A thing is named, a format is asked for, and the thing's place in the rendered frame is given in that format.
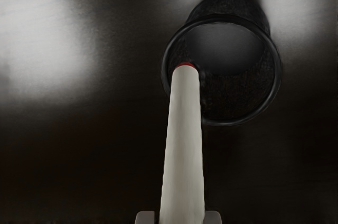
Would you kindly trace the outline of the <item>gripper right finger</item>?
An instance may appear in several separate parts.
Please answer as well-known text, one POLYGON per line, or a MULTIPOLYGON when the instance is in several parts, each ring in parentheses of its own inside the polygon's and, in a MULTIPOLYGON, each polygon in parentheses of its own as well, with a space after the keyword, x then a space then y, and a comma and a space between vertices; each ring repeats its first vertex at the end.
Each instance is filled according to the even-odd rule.
POLYGON ((221 224, 220 213, 215 210, 206 211, 202 224, 221 224))

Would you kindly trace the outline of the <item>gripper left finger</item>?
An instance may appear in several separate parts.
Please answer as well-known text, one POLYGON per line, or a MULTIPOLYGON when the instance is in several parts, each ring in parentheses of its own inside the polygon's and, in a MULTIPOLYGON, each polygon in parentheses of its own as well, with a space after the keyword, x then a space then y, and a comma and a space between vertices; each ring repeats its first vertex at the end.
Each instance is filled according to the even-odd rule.
POLYGON ((137 213, 135 224, 155 224, 155 211, 143 210, 137 213))

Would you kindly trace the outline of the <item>white pen with red tip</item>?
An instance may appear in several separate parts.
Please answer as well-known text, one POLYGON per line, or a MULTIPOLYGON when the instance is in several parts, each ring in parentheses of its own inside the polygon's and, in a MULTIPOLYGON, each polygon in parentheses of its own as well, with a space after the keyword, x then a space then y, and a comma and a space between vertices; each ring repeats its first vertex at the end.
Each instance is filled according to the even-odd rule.
POLYGON ((186 62, 172 75, 159 224, 202 224, 204 215, 200 82, 186 62))

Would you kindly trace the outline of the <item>black mesh pen holder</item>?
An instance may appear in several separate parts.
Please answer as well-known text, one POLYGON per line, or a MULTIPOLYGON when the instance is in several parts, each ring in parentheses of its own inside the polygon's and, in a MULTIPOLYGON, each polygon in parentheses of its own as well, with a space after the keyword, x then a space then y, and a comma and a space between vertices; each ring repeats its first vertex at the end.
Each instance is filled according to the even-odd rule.
POLYGON ((234 126, 255 118, 281 84, 281 59, 267 16, 252 0, 203 0, 192 10, 163 54, 167 94, 174 70, 184 63, 198 71, 206 125, 234 126))

